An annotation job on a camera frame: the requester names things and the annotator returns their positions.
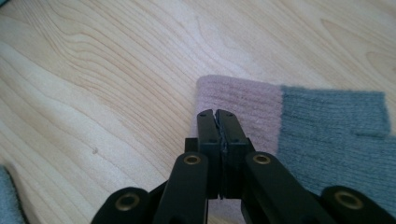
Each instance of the table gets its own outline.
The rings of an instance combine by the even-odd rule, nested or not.
[[[209,74],[383,91],[395,127],[396,2],[11,0],[0,163],[31,222],[88,223],[115,190],[160,185]]]

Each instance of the wood grain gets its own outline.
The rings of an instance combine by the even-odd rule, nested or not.
[[[395,127],[396,2],[8,2],[0,162],[32,223],[88,223],[167,179],[208,74],[384,91]]]

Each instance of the ribbed fabric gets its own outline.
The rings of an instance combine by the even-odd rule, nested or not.
[[[306,189],[351,187],[396,216],[396,140],[382,92],[279,88],[221,76],[201,77],[197,87],[195,115],[235,113],[256,150],[276,155]],[[244,223],[235,202],[210,201],[209,214]]]
[[[24,223],[17,192],[6,168],[0,166],[0,224]]]
[[[384,94],[282,91],[279,160],[316,194],[329,186],[350,187],[396,216],[396,138],[388,136]]]

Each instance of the sock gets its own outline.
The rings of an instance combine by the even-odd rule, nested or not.
[[[384,200],[396,187],[396,149],[383,93],[280,88],[221,76],[201,77],[197,87],[196,114],[219,108],[235,113],[256,150],[276,155],[306,189],[320,194],[333,185],[352,187],[395,216],[394,203]],[[223,211],[219,204],[209,202],[209,215],[240,214],[239,206]]]
[[[0,166],[0,223],[24,223],[17,192],[3,166]]]

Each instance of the folded cloth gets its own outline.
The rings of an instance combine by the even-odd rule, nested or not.
[[[3,166],[0,166],[0,223],[24,223],[17,192]]]
[[[239,78],[197,83],[195,114],[228,110],[256,150],[269,152],[316,194],[342,185],[361,191],[396,216],[396,141],[385,96],[376,91],[308,90]],[[191,137],[197,135],[196,120]],[[209,214],[244,223],[239,204],[209,202]]]

